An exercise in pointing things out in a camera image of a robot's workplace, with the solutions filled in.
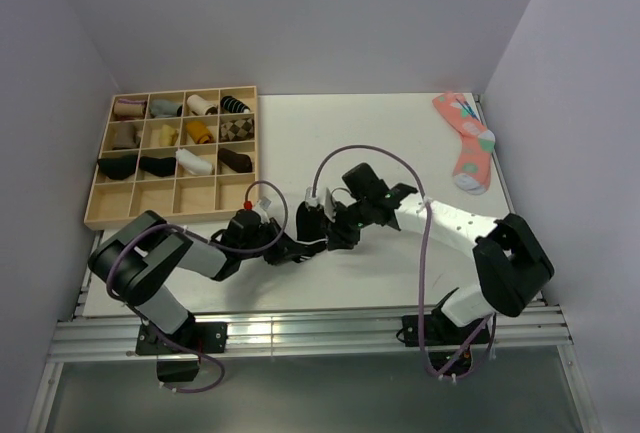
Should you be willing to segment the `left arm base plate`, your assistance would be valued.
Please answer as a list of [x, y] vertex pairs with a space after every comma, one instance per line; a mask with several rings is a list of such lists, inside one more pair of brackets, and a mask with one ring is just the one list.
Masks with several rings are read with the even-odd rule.
[[171, 341], [179, 348], [164, 342], [151, 325], [142, 324], [139, 328], [135, 346], [137, 356], [166, 356], [188, 354], [196, 351], [206, 354], [219, 354], [225, 351], [227, 324], [225, 322], [196, 322], [180, 337]]

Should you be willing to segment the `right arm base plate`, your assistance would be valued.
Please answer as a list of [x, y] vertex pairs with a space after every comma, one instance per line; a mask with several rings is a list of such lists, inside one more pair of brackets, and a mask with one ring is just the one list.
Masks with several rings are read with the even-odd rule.
[[[480, 325], [476, 319], [470, 324], [459, 327], [449, 320], [443, 313], [432, 311], [424, 315], [424, 344], [426, 347], [461, 345]], [[418, 315], [404, 315], [401, 318], [401, 328], [396, 338], [406, 347], [419, 346]]]

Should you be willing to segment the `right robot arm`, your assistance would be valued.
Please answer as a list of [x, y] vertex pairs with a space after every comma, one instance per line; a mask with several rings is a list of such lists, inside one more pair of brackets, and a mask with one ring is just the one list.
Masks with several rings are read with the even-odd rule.
[[528, 223], [473, 214], [431, 200], [411, 185], [388, 186], [367, 163], [342, 177], [352, 198], [345, 205], [330, 191], [320, 195], [323, 229], [330, 250], [352, 249], [362, 230], [376, 224], [423, 233], [470, 258], [476, 277], [454, 287], [424, 315], [424, 336], [435, 345], [462, 343], [494, 314], [519, 316], [553, 278], [554, 267]]

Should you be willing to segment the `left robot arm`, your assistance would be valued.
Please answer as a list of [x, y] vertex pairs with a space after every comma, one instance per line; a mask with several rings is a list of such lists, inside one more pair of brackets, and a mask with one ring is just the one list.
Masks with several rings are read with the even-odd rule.
[[172, 352], [208, 347], [218, 352], [224, 350], [222, 340], [204, 332], [165, 286], [175, 269], [222, 282], [238, 272], [245, 260], [261, 258], [271, 266], [301, 263], [325, 248], [323, 239], [293, 240], [256, 207], [237, 211], [228, 226], [209, 240], [148, 210], [99, 245], [88, 268], [105, 282], [109, 296], [149, 323], [149, 342], [160, 341]]

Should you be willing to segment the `black sock with white stripes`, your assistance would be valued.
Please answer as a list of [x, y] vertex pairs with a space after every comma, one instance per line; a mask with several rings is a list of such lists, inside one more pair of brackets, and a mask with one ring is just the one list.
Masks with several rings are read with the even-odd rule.
[[297, 262], [304, 262], [327, 249], [324, 231], [326, 217], [320, 207], [301, 202], [296, 210], [296, 243], [299, 244]]

